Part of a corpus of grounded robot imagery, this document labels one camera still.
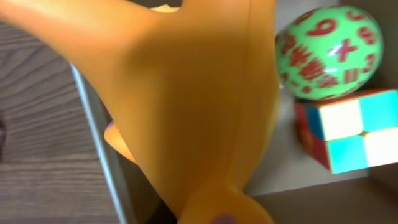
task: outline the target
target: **cube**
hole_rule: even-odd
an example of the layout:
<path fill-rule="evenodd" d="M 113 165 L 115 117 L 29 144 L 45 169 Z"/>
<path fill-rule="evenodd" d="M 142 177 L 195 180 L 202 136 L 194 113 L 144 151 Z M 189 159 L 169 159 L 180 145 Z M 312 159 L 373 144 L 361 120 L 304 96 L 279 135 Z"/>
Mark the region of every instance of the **cube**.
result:
<path fill-rule="evenodd" d="M 334 174 L 398 162 L 398 91 L 296 101 L 304 149 Z"/>

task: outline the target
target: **white square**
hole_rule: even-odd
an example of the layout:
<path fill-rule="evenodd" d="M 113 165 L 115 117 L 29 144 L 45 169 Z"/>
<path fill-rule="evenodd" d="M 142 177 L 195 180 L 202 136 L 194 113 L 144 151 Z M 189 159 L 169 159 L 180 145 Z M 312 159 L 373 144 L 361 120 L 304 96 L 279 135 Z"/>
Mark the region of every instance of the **white square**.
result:
<path fill-rule="evenodd" d="M 321 107 L 320 117 L 326 141 L 354 136 L 363 131 L 358 100 Z"/>
<path fill-rule="evenodd" d="M 398 128 L 368 133 L 365 148 L 371 167 L 398 162 Z"/>

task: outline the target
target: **orange rubber toy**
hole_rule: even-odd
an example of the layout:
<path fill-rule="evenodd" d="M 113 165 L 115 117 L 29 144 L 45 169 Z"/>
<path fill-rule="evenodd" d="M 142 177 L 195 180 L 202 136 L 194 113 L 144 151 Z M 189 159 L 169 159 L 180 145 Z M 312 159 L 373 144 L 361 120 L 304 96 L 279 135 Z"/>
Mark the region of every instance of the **orange rubber toy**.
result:
<path fill-rule="evenodd" d="M 179 224 L 272 223 L 242 189 L 277 117 L 274 11 L 275 0 L 184 0 L 156 11 L 125 0 L 0 0 L 1 20 L 94 86 L 115 122 L 108 141 L 120 130 L 115 148 Z"/>

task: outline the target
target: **wooden table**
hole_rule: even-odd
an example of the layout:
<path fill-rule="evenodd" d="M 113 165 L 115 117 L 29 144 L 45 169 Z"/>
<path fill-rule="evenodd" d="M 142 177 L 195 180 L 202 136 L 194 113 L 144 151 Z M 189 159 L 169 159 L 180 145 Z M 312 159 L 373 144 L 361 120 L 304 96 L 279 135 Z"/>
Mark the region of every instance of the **wooden table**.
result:
<path fill-rule="evenodd" d="M 119 223 L 68 63 L 2 23 L 0 223 Z"/>

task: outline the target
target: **green ball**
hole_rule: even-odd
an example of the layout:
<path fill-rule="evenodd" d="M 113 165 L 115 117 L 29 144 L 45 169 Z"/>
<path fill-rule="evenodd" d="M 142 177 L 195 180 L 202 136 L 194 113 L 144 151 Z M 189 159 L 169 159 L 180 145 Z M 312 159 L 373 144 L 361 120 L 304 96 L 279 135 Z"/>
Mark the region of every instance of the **green ball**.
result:
<path fill-rule="evenodd" d="M 354 92 L 370 79 L 382 59 L 378 24 L 352 6 L 307 12 L 276 41 L 280 79 L 295 96 L 309 100 Z"/>

